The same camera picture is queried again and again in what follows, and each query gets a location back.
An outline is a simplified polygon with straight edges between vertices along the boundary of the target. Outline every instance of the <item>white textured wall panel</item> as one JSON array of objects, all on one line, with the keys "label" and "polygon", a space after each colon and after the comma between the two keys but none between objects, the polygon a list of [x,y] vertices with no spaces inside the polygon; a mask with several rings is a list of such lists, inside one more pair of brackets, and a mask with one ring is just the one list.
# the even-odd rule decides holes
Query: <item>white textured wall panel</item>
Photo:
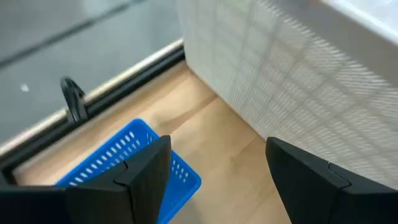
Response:
[{"label": "white textured wall panel", "polygon": [[398,189],[398,88],[275,2],[178,0],[188,65],[262,137]]}]

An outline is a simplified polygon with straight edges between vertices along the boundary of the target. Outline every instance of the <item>blue plastic basket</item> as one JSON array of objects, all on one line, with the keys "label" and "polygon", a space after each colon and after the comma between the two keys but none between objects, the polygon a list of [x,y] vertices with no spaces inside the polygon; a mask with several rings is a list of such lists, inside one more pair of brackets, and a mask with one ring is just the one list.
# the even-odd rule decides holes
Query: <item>blue plastic basket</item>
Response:
[{"label": "blue plastic basket", "polygon": [[[138,150],[145,148],[159,136],[141,119],[134,119],[91,156],[75,167],[56,185],[84,183],[115,166]],[[164,193],[157,223],[167,223],[199,189],[199,175],[174,151],[170,163],[170,178]]]}]

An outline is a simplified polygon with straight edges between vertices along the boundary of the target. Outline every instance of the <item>wooden floor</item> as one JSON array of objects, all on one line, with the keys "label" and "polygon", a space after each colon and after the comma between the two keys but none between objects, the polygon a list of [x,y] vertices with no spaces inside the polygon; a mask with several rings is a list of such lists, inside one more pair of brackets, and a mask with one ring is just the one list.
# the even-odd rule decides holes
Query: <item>wooden floor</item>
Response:
[{"label": "wooden floor", "polygon": [[182,62],[14,171],[21,185],[51,185],[134,118],[171,134],[202,177],[171,223],[290,223],[265,142]]}]

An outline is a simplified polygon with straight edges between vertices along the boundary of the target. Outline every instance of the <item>black metal hook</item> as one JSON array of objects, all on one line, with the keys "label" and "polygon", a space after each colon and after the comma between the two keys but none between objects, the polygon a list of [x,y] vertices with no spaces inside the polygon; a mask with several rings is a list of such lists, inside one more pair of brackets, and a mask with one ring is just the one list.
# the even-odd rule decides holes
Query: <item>black metal hook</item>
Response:
[{"label": "black metal hook", "polygon": [[85,92],[69,77],[61,78],[61,89],[69,108],[68,119],[74,122],[87,119],[87,111],[83,103]]}]

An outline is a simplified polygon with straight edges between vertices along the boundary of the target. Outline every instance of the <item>gray floor outside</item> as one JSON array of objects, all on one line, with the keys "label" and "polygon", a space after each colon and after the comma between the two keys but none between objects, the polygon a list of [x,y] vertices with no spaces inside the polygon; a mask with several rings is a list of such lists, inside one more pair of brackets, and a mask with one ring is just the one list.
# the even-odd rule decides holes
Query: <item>gray floor outside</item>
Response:
[{"label": "gray floor outside", "polygon": [[[102,21],[10,60],[82,22]],[[180,38],[175,0],[0,2],[0,143],[65,106],[60,78],[85,92]]]}]

